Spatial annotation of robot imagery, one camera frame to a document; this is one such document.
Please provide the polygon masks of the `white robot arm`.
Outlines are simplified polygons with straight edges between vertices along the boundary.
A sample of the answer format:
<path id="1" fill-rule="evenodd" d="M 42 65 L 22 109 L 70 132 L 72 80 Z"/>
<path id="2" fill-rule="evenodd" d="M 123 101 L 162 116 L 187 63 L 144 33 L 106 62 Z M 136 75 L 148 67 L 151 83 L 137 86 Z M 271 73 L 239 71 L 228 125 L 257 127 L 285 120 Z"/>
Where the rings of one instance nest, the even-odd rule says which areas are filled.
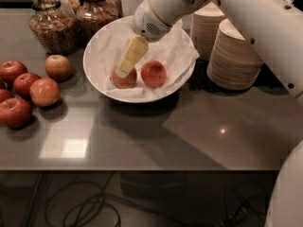
<path id="1" fill-rule="evenodd" d="M 214 3 L 252 45 L 282 85 L 303 106 L 303 12 L 285 0 L 143 0 L 133 32 L 162 39 L 183 16 Z M 264 227 L 303 227 L 303 144 L 276 178 Z"/>

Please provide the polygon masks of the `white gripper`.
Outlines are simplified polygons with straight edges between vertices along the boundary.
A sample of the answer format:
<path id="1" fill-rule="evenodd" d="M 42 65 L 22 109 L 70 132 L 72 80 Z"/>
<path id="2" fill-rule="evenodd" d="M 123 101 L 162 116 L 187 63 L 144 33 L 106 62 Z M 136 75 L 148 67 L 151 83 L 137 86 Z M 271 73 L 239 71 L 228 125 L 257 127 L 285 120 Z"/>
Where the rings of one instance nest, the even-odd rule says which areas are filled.
<path id="1" fill-rule="evenodd" d="M 133 16 L 133 31 L 135 36 L 125 43 L 115 73 L 120 78 L 126 78 L 135 65 L 149 50 L 149 42 L 161 40 L 171 30 L 164 24 L 154 11 L 150 0 L 143 0 Z"/>

